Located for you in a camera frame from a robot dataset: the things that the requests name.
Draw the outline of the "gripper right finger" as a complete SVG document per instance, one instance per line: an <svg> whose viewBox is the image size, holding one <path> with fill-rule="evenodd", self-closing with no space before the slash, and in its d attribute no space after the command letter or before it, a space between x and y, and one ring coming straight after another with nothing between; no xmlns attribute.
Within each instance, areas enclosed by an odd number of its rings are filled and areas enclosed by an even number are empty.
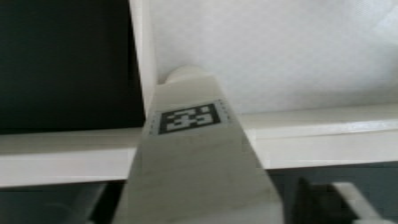
<svg viewBox="0 0 398 224"><path fill-rule="evenodd" d="M298 179L295 224L385 224L385 218L350 182L312 184Z"/></svg>

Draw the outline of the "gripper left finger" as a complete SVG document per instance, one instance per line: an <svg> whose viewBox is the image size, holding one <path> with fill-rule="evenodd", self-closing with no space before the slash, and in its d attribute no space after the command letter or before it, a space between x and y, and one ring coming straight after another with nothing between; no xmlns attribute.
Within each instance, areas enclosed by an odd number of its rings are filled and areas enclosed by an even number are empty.
<svg viewBox="0 0 398 224"><path fill-rule="evenodd" d="M87 224L103 191L103 183L49 185L40 202L40 224Z"/></svg>

